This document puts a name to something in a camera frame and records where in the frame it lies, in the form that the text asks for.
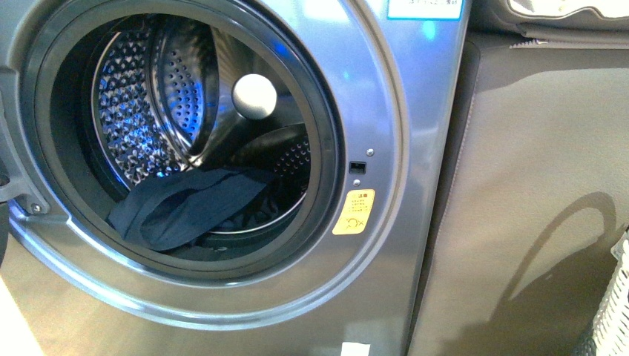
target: yellow warning sticker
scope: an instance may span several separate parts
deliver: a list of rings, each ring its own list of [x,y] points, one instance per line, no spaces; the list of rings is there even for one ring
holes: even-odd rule
[[[334,235],[359,234],[365,230],[369,215],[372,213],[375,191],[359,189],[347,193],[343,211],[332,233]]]

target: washing machine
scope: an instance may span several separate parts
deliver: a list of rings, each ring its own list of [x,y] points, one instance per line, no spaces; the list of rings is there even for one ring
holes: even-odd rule
[[[468,3],[3,1],[45,351],[405,355]]]

